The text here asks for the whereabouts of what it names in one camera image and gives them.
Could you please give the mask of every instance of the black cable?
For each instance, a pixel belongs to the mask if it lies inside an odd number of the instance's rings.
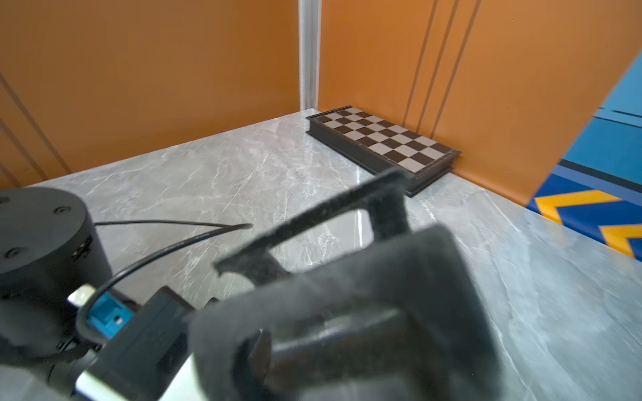
[[[141,224],[141,223],[165,223],[165,224],[185,224],[191,226],[210,226],[210,227],[230,227],[227,224],[218,223],[201,223],[199,221],[187,220],[113,220],[113,221],[97,221],[94,225],[97,226],[112,226],[121,224]]]
[[[81,358],[94,346],[89,341],[81,341],[73,348],[65,349],[62,352],[55,352],[47,355],[30,355],[26,347],[15,346],[11,341],[0,336],[0,364],[16,366],[20,368],[32,368],[44,364],[52,365],[60,361],[73,361]]]
[[[247,229],[247,228],[252,228],[251,224],[237,224],[233,226],[227,226],[223,228],[218,228],[216,230],[208,231],[202,234],[195,235],[194,237],[184,239],[183,241],[177,242],[175,244],[169,245],[161,250],[158,250],[154,253],[151,253],[136,262],[132,263],[131,265],[127,266],[125,269],[122,269],[118,273],[116,273],[112,278],[109,279],[106,283],[104,283],[102,286],[97,288],[97,290],[91,294],[87,302],[85,302],[84,305],[82,305],[78,309],[78,313],[76,314],[76,330],[78,333],[88,339],[91,340],[97,344],[105,344],[106,339],[102,334],[100,334],[98,331],[95,331],[93,328],[87,325],[87,317],[89,315],[89,311],[91,310],[92,306],[96,303],[98,298],[100,298],[103,294],[105,294],[111,287],[116,285],[118,282],[120,282],[122,279],[125,277],[131,275],[132,273],[138,271],[140,268],[148,265],[149,263],[152,263],[153,261],[160,259],[161,257],[172,253],[174,251],[177,251],[179,249],[185,248],[186,246],[195,244],[197,242],[203,241],[205,239],[215,237],[220,234],[225,234],[227,232],[235,231],[235,230],[242,230],[242,229]]]

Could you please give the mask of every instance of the screw hole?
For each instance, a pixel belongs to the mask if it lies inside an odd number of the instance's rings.
[[[71,206],[58,206],[57,208],[53,209],[54,214],[61,214],[61,213],[67,213],[71,210]]]
[[[14,258],[14,257],[20,255],[21,253],[26,252],[26,251],[27,251],[27,248],[23,248],[23,247],[20,247],[20,246],[18,246],[16,248],[11,248],[7,252],[4,253],[4,258],[5,259],[11,259],[11,258]]]

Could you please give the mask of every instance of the black cylindrical motor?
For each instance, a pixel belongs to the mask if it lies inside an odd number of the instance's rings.
[[[30,355],[74,334],[67,297],[111,277],[84,202],[50,188],[0,191],[0,336]]]

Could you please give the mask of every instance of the checkered pattern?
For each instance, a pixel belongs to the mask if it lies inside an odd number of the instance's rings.
[[[316,120],[412,173],[432,166],[452,151],[356,107],[321,115]]]

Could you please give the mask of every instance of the wall groove line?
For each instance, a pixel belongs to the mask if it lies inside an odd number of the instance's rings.
[[[459,62],[462,60],[462,55],[464,54],[464,49],[466,48],[466,43],[468,42],[468,37],[471,34],[471,31],[473,30],[473,25],[475,23],[475,18],[477,18],[477,11],[480,9],[480,5],[482,3],[482,0],[477,0],[475,3],[475,8],[473,9],[473,14],[471,15],[471,20],[468,23],[468,28],[466,28],[466,33],[464,34],[464,40],[462,41],[462,47],[459,49],[459,54],[457,55],[457,61],[455,61],[455,66],[453,67],[453,72],[450,75],[450,80],[448,81],[448,86],[446,87],[446,93],[444,94],[444,98],[442,99],[441,105],[439,106],[439,112],[437,113],[437,118],[435,119],[435,124],[433,124],[433,130],[430,133],[430,137],[433,138],[435,136],[435,132],[437,130],[437,125],[439,125],[439,120],[441,119],[441,115],[444,112],[444,107],[446,105],[446,101],[448,100],[448,95],[450,94],[450,88],[453,86],[453,82],[455,80],[455,75],[457,74],[457,69],[459,68]]]
[[[47,174],[40,168],[38,163],[33,159],[31,156],[31,153],[22,145],[22,142],[13,134],[11,129],[7,126],[7,124],[4,122],[4,120],[0,119],[0,129],[4,132],[4,134],[13,142],[16,148],[22,153],[24,158],[27,159],[29,164],[33,167],[34,170],[38,173],[38,175],[43,179],[43,180],[49,180],[49,177],[47,177]]]
[[[18,181],[18,179],[13,174],[11,174],[11,171],[9,171],[9,169],[7,169],[4,164],[2,164],[2,162],[0,162],[0,171],[2,171],[7,180],[11,181],[14,187],[22,187],[20,181]]]
[[[27,110],[27,108],[24,105],[24,103],[20,100],[20,98],[18,97],[18,94],[13,91],[13,89],[11,88],[9,83],[7,82],[7,80],[4,77],[4,75],[2,74],[2,72],[0,72],[0,83],[2,84],[2,86],[4,87],[6,92],[9,94],[9,96],[11,97],[11,99],[13,100],[15,105],[20,109],[22,114],[29,121],[29,123],[33,127],[34,131],[36,131],[36,134],[40,137],[40,139],[43,141],[45,146],[47,146],[47,148],[49,149],[51,154],[56,158],[56,160],[58,160],[58,163],[60,164],[60,166],[65,170],[65,172],[67,174],[71,174],[72,171],[69,168],[69,166],[67,165],[67,163],[65,163],[65,161],[62,159],[62,157],[60,156],[60,154],[58,153],[58,151],[54,147],[53,143],[51,143],[49,138],[47,138],[47,135],[45,135],[44,131],[42,131],[42,128],[40,128],[38,123],[36,123],[36,120],[33,118],[31,113],[29,113],[29,110]]]
[[[408,112],[410,111],[410,105],[412,104],[412,97],[415,94],[415,87],[417,86],[417,80],[419,79],[421,64],[424,61],[426,44],[428,43],[428,37],[430,36],[430,28],[432,28],[432,25],[433,25],[433,19],[435,18],[435,10],[437,9],[438,2],[439,0],[433,1],[433,8],[430,11],[430,17],[428,18],[428,26],[426,27],[426,34],[424,35],[424,43],[421,45],[421,50],[419,51],[419,59],[417,60],[417,69],[415,70],[415,77],[412,80],[412,86],[410,87],[410,95],[408,96],[408,105],[406,106],[406,112],[403,115],[403,122],[401,123],[402,127],[406,126],[406,120],[408,119]]]
[[[428,93],[426,93],[426,100],[424,101],[424,106],[421,109],[421,115],[419,116],[419,122],[417,123],[417,132],[421,130],[421,123],[423,122],[424,114],[426,113],[426,108],[428,107],[428,101],[430,100],[430,94],[433,90],[435,79],[437,78],[437,73],[439,72],[439,65],[441,63],[442,56],[444,55],[444,50],[446,49],[448,36],[450,35],[451,28],[453,27],[453,21],[455,20],[455,15],[457,14],[458,5],[459,5],[459,0],[455,0],[455,3],[453,5],[453,11],[450,14],[450,19],[448,20],[448,25],[446,26],[446,33],[444,34],[444,39],[442,41],[441,48],[439,49],[439,54],[437,55],[437,61],[435,62],[435,69],[433,70],[433,76],[430,78]]]

